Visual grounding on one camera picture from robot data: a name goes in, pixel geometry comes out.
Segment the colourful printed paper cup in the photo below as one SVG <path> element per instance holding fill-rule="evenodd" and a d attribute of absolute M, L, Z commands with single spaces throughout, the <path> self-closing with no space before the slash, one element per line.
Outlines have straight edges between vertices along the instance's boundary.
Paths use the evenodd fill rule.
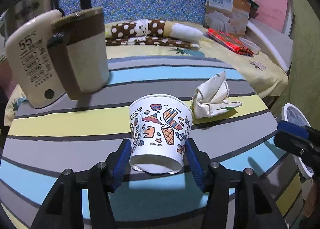
<path fill-rule="evenodd" d="M 178 173 L 193 124 L 190 106 L 168 94 L 152 94 L 135 100 L 129 111 L 131 168 L 149 174 Z"/>

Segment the green curtain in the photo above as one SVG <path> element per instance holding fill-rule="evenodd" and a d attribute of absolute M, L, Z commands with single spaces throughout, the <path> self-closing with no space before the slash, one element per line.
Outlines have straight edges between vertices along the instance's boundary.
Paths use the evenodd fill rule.
<path fill-rule="evenodd" d="M 295 22 L 289 82 L 271 112 L 277 115 L 284 104 L 291 103 L 319 129 L 319 19 L 307 0 L 292 1 Z"/>

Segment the striped table cloth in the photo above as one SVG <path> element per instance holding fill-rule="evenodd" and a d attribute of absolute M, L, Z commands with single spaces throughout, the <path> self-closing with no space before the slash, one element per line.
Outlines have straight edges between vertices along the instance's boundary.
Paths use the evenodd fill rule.
<path fill-rule="evenodd" d="M 289 228 L 297 228 L 302 186 L 291 155 L 275 147 L 277 122 L 244 75 L 216 59 L 146 56 L 111 59 L 106 87 L 73 101 L 18 108 L 1 160 L 1 205 L 16 228 L 29 228 L 60 173 L 104 161 L 130 137 L 129 105 L 148 94 L 170 94 L 190 104 L 195 89 L 226 73 L 234 112 L 194 121 L 198 148 L 228 169 L 252 168 L 263 180 Z"/>

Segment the yellow bed sheet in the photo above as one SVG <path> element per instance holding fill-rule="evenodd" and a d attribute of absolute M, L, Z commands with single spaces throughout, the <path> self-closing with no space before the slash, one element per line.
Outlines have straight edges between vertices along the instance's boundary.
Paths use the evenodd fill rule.
<path fill-rule="evenodd" d="M 245 97 L 262 99 L 279 96 L 287 86 L 286 73 L 265 54 L 238 55 L 210 39 L 200 41 L 199 50 L 158 41 L 155 45 L 110 46 L 101 44 L 107 57 L 108 82 L 100 90 L 83 94 L 79 100 L 63 95 L 42 109 L 26 101 L 17 86 L 5 110 L 5 124 L 15 119 L 50 113 L 122 107 L 151 94 L 169 94 L 190 102 L 196 88 L 220 72 L 225 72 L 229 101 Z"/>

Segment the crumpled cream napkin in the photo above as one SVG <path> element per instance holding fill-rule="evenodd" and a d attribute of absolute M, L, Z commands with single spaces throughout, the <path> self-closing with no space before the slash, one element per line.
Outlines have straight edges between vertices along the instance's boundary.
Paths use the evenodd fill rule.
<path fill-rule="evenodd" d="M 242 106 L 242 102 L 230 102 L 228 98 L 229 86 L 226 81 L 226 72 L 222 71 L 196 88 L 191 100 L 194 117 L 197 120 L 211 118 Z"/>

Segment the white foam board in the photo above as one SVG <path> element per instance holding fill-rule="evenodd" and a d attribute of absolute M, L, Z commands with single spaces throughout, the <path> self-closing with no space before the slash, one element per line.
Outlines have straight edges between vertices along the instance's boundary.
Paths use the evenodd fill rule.
<path fill-rule="evenodd" d="M 292 63 L 293 40 L 253 18 L 247 23 L 245 38 L 259 46 L 284 72 L 288 72 Z"/>

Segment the white plastic bowl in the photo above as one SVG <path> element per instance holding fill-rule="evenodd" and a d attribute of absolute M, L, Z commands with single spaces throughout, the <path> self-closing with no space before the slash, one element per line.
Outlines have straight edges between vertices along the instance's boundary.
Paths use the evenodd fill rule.
<path fill-rule="evenodd" d="M 239 40 L 247 47 L 249 48 L 254 54 L 258 54 L 261 50 L 261 48 L 256 45 L 254 42 L 247 40 L 245 38 L 239 37 Z"/>

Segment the red plaid folded cloth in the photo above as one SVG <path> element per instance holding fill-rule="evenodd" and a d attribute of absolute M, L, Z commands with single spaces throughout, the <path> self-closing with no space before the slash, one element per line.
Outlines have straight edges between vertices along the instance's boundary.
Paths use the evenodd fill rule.
<path fill-rule="evenodd" d="M 233 37 L 228 33 L 216 31 L 214 29 L 209 28 L 207 34 L 211 39 L 213 39 L 214 41 L 218 42 L 219 44 L 236 54 L 245 55 L 249 57 L 253 57 L 254 55 L 251 49 L 244 45 L 239 39 Z"/>

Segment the cream warmer base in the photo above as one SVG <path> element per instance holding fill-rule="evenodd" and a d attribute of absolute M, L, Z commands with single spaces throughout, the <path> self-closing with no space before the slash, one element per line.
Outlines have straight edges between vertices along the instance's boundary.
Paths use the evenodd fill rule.
<path fill-rule="evenodd" d="M 57 9 L 42 13 L 14 31 L 5 44 L 12 73 L 36 109 L 51 105 L 65 93 L 47 51 L 51 23 L 61 17 Z"/>

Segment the cream brown kettle mug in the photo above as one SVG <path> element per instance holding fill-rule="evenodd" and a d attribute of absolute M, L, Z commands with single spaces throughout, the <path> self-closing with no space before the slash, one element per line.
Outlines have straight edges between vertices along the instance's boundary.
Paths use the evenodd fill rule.
<path fill-rule="evenodd" d="M 51 23 L 47 51 L 71 100 L 104 87 L 109 78 L 102 7 L 81 10 Z"/>

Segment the brown polka dot blanket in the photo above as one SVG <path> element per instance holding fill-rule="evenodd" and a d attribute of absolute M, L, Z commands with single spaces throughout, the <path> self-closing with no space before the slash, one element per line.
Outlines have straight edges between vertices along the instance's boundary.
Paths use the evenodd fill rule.
<path fill-rule="evenodd" d="M 139 19 L 105 25 L 106 46 L 170 46 L 199 50 L 204 34 L 179 22 Z"/>

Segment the bedding package box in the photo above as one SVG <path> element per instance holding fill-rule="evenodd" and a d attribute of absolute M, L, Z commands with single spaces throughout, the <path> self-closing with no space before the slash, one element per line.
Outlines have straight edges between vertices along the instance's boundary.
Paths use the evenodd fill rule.
<path fill-rule="evenodd" d="M 258 8 L 253 0 L 205 0 L 203 26 L 244 37 L 249 18 L 257 16 Z"/>

